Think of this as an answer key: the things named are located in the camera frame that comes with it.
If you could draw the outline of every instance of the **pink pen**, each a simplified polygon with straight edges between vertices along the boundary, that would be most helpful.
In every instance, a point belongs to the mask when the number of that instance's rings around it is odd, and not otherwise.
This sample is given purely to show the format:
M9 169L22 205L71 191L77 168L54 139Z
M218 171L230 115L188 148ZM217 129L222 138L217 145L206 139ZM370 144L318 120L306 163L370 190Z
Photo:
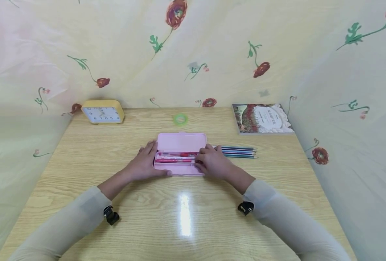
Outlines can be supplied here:
M161 159L164 159L164 160L165 160L165 159L166 159L166 160L167 160L167 159L168 159L168 160L170 160L170 159L171 159L171 160L175 160L175 159L176 159L176 160L177 160L177 159L178 159L178 160L189 160L189 159L192 160L192 159L193 159L193 160L194 160L195 157L163 156Z
M156 159L155 162L157 163L192 163L192 160L189 160L189 159Z

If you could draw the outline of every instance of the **green tape roll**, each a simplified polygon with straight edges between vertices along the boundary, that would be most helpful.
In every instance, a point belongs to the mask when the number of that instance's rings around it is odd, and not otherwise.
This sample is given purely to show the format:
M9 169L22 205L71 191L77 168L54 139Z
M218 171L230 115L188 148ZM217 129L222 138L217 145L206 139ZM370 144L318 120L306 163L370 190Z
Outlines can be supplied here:
M187 117L187 115L183 113L179 113L177 115L174 115L173 123L176 124L177 126L184 126L185 124L187 124L188 119L189 118Z

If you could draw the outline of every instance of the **table surface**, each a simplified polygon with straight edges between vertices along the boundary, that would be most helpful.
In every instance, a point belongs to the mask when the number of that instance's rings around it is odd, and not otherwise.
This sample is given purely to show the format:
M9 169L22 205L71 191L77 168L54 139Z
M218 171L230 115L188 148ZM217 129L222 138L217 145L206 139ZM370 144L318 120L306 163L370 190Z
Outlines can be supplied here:
M231 159L273 185L354 253L295 135L238 135L231 108L126 109L124 123L75 115L9 235L0 260L91 186L121 170L161 132L204 132L213 145L258 148ZM179 127L173 116L185 113ZM121 220L103 222L61 260L298 260L269 228L236 210L241 196L223 181L168 177L127 186L113 201Z

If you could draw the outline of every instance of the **book cover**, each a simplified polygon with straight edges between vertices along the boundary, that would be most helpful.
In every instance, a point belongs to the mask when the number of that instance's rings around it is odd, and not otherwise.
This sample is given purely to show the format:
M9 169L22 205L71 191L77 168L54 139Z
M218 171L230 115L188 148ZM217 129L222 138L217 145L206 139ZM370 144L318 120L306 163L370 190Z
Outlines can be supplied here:
M240 134L293 134L280 104L233 104Z

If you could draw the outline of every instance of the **alarm clock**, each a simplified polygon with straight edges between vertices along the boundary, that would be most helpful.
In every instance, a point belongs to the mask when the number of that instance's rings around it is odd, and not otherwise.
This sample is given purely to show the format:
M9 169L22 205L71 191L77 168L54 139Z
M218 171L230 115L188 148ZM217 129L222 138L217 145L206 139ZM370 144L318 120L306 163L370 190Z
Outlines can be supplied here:
M81 110L93 124L118 124L125 118L122 106L116 100L86 101Z

